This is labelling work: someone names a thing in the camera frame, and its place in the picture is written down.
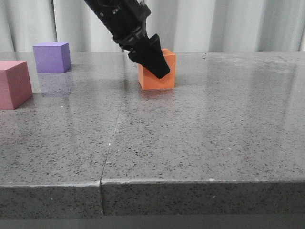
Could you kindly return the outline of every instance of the granite table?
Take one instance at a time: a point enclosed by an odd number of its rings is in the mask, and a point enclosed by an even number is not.
[[[71,54],[0,111],[0,219],[305,213],[305,53],[177,53],[143,91],[126,53]]]

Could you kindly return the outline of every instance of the cube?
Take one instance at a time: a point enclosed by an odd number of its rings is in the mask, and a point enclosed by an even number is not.
[[[14,110],[32,97],[26,61],[0,61],[0,110]]]
[[[71,68],[69,43],[44,42],[33,46],[38,73],[65,73]]]
[[[175,87],[176,54],[168,49],[162,49],[162,53],[171,71],[162,79],[158,79],[149,70],[139,64],[138,80],[142,89],[168,89]]]

